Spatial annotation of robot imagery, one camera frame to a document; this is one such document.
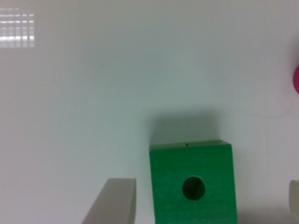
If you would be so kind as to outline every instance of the wooden block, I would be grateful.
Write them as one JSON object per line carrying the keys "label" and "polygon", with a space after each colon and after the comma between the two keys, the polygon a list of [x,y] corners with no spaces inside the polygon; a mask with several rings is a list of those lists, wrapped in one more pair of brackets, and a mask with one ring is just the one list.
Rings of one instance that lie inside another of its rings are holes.
{"label": "wooden block", "polygon": [[150,147],[156,224],[236,224],[232,146],[221,140]]}

